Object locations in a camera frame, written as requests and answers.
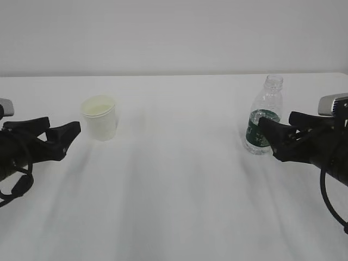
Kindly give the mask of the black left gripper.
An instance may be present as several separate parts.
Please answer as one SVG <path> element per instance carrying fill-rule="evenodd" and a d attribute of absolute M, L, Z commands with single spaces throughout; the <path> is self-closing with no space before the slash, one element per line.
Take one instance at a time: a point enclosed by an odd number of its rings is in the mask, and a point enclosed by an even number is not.
<path fill-rule="evenodd" d="M 35 163 L 61 161 L 80 133 L 80 122 L 50 128 L 48 117 L 3 123 L 1 180 L 15 172 L 30 175 Z"/>

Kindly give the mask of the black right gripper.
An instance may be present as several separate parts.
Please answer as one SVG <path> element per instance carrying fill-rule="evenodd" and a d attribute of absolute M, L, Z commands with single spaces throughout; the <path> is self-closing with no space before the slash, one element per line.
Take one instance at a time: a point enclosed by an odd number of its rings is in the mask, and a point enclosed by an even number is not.
<path fill-rule="evenodd" d="M 292 111 L 290 125 L 262 117 L 258 127 L 282 162 L 306 163 L 321 168 L 336 139 L 334 118 Z"/>

